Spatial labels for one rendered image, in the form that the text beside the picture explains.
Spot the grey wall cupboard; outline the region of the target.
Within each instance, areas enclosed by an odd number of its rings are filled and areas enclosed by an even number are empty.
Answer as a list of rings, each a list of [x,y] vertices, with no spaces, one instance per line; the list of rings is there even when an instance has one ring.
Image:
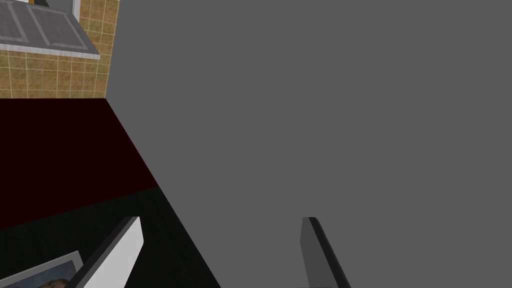
[[[0,50],[100,59],[72,13],[19,0],[0,0]]]

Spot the grey framed flat panel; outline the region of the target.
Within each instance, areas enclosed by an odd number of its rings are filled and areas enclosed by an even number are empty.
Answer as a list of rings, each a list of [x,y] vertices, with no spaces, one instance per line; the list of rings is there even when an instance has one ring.
[[[39,288],[54,280],[71,280],[83,266],[79,251],[0,279],[0,288]]]

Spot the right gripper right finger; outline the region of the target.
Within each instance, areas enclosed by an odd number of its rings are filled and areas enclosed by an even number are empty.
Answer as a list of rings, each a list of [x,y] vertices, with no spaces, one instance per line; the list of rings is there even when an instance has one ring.
[[[307,288],[351,288],[316,217],[302,218],[300,248],[307,277]]]

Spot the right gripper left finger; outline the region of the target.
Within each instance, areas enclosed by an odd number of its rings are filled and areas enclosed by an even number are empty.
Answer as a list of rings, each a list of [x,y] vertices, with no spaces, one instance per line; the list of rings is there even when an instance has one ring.
[[[125,217],[72,277],[71,288],[125,288],[143,244],[140,217]]]

